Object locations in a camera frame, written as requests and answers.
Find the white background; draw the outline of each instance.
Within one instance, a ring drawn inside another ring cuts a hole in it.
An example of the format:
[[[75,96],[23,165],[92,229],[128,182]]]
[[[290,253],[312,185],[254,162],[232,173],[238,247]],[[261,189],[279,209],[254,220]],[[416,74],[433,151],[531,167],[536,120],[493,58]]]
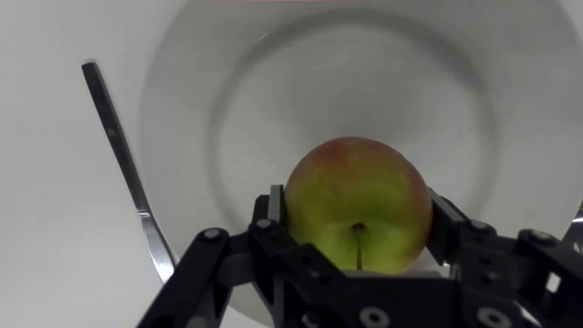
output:
[[[130,112],[185,1],[0,1],[0,326],[136,326],[157,293],[81,63],[101,61],[132,138]],[[583,1],[562,1],[583,30]]]

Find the apple stem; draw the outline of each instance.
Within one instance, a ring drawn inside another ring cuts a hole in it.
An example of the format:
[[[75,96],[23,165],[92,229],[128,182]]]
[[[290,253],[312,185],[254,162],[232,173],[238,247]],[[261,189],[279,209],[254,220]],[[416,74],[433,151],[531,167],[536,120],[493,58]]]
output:
[[[358,236],[358,269],[363,269],[363,231],[365,224],[354,224],[352,225],[354,235]]]

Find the white plate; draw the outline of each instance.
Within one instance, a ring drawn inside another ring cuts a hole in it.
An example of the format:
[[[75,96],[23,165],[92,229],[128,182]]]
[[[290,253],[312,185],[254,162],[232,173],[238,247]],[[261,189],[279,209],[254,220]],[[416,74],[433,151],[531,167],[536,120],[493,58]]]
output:
[[[345,134],[398,147],[504,235],[562,235],[583,194],[582,82],[553,1],[192,1],[145,87],[139,164],[177,255],[205,227],[243,231],[259,193]],[[234,306],[267,322],[248,297]]]

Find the apple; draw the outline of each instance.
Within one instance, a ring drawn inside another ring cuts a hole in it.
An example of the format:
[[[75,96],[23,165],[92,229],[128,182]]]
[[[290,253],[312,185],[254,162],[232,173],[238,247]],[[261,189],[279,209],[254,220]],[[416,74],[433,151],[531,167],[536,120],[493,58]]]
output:
[[[394,147],[361,136],[329,140],[290,174],[287,225],[341,269],[403,273],[423,251],[433,200]]]

